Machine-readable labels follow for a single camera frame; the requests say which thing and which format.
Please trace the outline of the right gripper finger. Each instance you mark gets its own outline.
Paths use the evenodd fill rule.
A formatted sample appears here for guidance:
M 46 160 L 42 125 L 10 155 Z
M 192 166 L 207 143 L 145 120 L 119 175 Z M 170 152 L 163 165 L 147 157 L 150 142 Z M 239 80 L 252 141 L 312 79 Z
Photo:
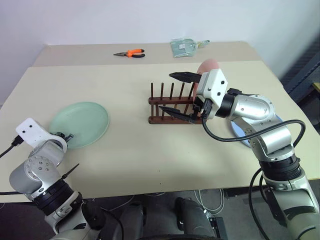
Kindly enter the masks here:
M 171 117 L 195 124 L 198 120 L 197 116 L 193 116 L 192 114 L 185 114 L 181 113 L 179 109 L 167 107 L 167 106 L 160 106 L 159 107 L 163 112 L 167 113 Z
M 170 73 L 169 76 L 171 78 L 174 78 L 176 80 L 179 80 L 181 82 L 185 83 L 199 83 L 201 80 L 201 75 L 198 73 L 193 72 L 173 72 Z

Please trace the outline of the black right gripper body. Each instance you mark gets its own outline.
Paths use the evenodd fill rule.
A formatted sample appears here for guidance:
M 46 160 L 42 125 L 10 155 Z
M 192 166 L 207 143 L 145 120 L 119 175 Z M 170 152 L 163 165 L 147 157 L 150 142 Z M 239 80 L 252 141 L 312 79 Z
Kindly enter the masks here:
M 196 96 L 193 101 L 192 109 L 191 123 L 195 123 L 198 118 L 204 120 L 211 120 L 213 118 L 213 101 L 209 98 L 201 100 Z

